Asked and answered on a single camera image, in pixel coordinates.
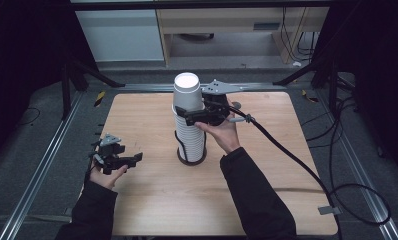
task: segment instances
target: wooden table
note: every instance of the wooden table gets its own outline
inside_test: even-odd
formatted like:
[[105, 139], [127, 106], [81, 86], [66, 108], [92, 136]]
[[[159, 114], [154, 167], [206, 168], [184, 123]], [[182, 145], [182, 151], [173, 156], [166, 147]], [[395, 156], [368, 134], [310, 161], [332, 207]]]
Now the wooden table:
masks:
[[[283, 92], [233, 93], [275, 139], [316, 168], [289, 95]], [[244, 235], [226, 181], [219, 167], [224, 154], [208, 135], [208, 155], [197, 166], [177, 158], [172, 93], [119, 94], [115, 97], [103, 135], [122, 138], [120, 156], [143, 152], [143, 160], [117, 182], [114, 235], [234, 236]], [[252, 124], [237, 123], [241, 145], [264, 172], [292, 212], [299, 235], [333, 235], [333, 215], [320, 215], [328, 206], [323, 191], [297, 163], [287, 157]]]

